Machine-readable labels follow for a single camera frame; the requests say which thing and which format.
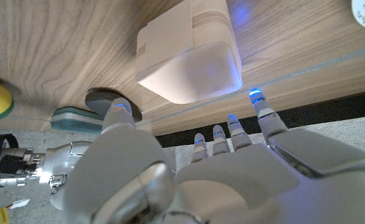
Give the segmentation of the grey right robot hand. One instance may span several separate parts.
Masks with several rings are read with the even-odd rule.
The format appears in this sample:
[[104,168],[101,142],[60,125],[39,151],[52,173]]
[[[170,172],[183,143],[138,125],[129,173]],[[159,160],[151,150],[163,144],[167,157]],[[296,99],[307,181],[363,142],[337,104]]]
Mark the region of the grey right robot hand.
[[74,141],[46,150],[39,183],[47,184],[52,189],[49,201],[56,209],[64,209],[69,174],[90,145],[88,141]]

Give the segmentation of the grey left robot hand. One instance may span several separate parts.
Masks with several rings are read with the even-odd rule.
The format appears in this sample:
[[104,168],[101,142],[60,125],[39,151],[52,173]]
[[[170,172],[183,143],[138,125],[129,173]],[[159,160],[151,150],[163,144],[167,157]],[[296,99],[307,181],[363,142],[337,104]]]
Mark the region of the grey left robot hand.
[[156,138],[116,98],[102,131],[67,176],[65,223],[365,223],[365,152],[305,129],[289,130],[262,91],[249,91],[264,143],[228,115],[208,156],[197,135],[173,172]]

